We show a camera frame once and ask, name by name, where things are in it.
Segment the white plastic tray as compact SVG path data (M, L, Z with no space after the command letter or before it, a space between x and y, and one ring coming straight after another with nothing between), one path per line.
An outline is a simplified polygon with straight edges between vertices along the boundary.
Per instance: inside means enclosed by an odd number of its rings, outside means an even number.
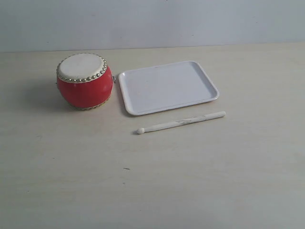
M203 104L219 91L195 61L128 70L118 81L126 111L133 116Z

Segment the red small drum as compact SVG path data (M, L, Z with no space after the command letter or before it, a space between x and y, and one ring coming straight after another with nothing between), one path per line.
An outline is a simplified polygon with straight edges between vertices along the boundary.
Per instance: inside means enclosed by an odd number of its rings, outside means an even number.
M57 88L73 107L90 110L111 96L113 77L106 60L94 53L79 53L62 60L56 69Z

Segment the white drumstick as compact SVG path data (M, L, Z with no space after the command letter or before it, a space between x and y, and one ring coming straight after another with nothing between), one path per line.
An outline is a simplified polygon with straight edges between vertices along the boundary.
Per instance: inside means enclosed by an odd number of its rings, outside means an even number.
M221 111L221 112L216 112L212 114L205 114L202 116L197 116L197 117L192 117L192 118L186 118L182 120L177 120L177 121L171 121L163 124L157 124L153 125L150 127L141 127L137 129L135 132L139 135L147 133L147 132L154 132L154 131L160 131L164 129L169 129L169 128L174 128L182 125L188 125L188 124L193 124L193 123L198 123L198 122L203 122L207 120L212 120L212 119L217 119L217 118L222 118L225 117L226 112Z

